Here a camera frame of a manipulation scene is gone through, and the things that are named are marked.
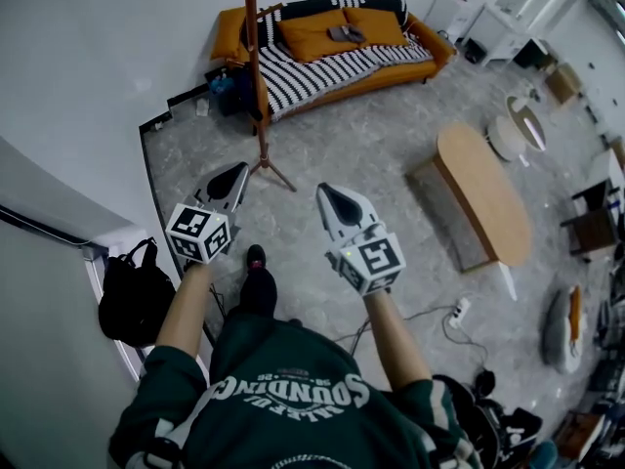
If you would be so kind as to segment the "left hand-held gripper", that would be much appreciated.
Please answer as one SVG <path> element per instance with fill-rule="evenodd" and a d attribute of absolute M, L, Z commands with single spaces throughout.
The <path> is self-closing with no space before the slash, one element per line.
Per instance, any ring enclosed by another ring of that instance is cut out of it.
<path fill-rule="evenodd" d="M 175 206 L 165 230 L 178 256 L 207 265 L 228 251 L 239 231 L 235 217 L 249 177 L 249 165 L 241 161 L 200 178 L 185 201 Z"/>

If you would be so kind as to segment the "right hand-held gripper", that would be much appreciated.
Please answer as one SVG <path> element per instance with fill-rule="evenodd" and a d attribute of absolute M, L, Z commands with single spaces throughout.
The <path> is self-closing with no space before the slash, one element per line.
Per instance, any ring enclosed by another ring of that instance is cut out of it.
<path fill-rule="evenodd" d="M 315 198 L 331 240 L 325 257 L 333 271 L 361 296 L 388 291 L 406 264 L 396 234 L 387 231 L 370 200 L 327 183 L 317 186 Z"/>

